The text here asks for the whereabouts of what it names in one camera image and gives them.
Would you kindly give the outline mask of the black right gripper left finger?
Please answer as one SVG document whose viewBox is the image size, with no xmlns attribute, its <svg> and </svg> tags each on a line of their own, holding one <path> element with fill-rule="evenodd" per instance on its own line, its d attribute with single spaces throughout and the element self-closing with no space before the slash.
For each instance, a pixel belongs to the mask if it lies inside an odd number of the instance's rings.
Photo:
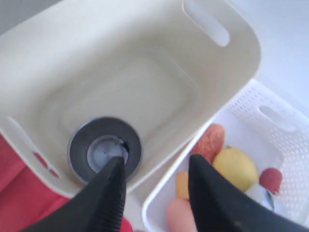
<svg viewBox="0 0 309 232">
<path fill-rule="evenodd" d="M 118 232 L 126 202 L 124 159 L 113 157 L 69 202 L 26 232 Z"/>
</svg>

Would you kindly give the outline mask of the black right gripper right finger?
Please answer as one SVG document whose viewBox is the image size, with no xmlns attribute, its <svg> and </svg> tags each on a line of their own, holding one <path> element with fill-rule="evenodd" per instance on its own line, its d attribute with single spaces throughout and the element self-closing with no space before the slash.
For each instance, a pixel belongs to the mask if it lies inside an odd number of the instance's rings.
<svg viewBox="0 0 309 232">
<path fill-rule="evenodd" d="M 222 177 L 200 154 L 189 158 L 189 200 L 199 232 L 307 232 Z"/>
</svg>

